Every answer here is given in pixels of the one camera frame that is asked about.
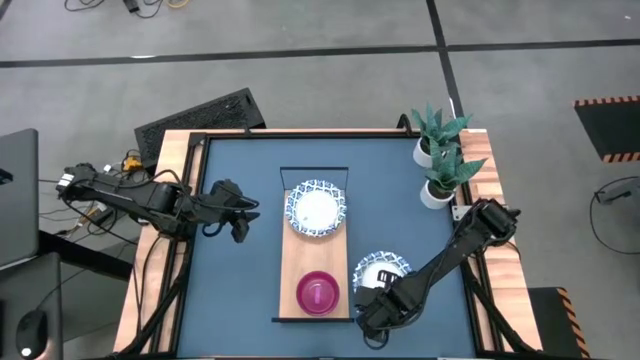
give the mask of laptop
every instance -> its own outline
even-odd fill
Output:
[[[38,132],[0,136],[0,267],[38,252]]]

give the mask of blue tabletop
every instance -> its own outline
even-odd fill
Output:
[[[178,355],[473,357],[459,270],[432,288],[422,317],[407,328],[392,331],[388,345],[380,351],[364,345],[355,323],[271,322],[279,306],[284,187],[289,188],[291,182],[287,174],[282,176],[283,167],[348,168],[348,176],[341,170],[312,169],[308,174],[296,170],[292,176],[326,177],[346,187],[350,273],[373,251],[393,251],[415,270],[443,249],[452,233],[451,215],[448,208],[430,210],[420,202],[425,178],[411,156],[415,141],[212,141],[204,192],[214,181],[229,178],[246,196],[260,201],[257,211],[261,215],[251,222],[243,244],[232,240],[229,227],[214,238],[198,233]],[[353,293],[349,296],[353,305]],[[357,316],[353,308],[351,316]]]

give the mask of plate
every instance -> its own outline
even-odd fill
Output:
[[[407,275],[411,271],[409,263],[400,255],[390,251],[376,251],[360,260],[353,273],[353,292],[359,286],[375,289],[384,287],[385,283],[378,280],[378,272],[386,270],[400,277]]]
[[[344,191],[325,180],[307,180],[293,188],[284,211],[294,230],[312,237],[336,231],[346,213]]]

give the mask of white flower pot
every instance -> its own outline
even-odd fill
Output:
[[[443,207],[447,206],[449,201],[453,199],[454,195],[455,193],[451,193],[451,195],[449,195],[445,199],[439,199],[431,195],[431,193],[429,192],[429,180],[427,180],[427,182],[424,184],[424,186],[420,190],[420,200],[422,200],[422,203],[424,204],[424,206],[433,210],[442,209]]]
[[[422,151],[422,147],[420,147],[420,141],[422,141],[422,138],[418,139],[416,147],[413,149],[413,161],[415,161],[416,164],[422,166],[423,168],[430,169],[432,164],[431,155]]]

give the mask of artificial plant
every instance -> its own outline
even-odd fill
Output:
[[[434,139],[430,141],[433,167],[426,169],[425,175],[443,193],[451,193],[458,185],[469,181],[487,161],[482,159],[463,163],[462,155],[457,154],[457,151],[449,151],[443,155],[440,144]]]
[[[469,123],[471,116],[461,116],[455,119],[451,119],[444,126],[442,125],[442,109],[439,109],[435,113],[431,105],[427,104],[426,117],[427,121],[422,120],[420,112],[416,109],[411,109],[411,115],[413,119],[420,126],[421,145],[423,150],[427,153],[432,153],[433,150],[430,146],[430,140],[434,140],[440,145],[440,151],[449,151],[458,146],[457,143],[450,140],[460,133]]]

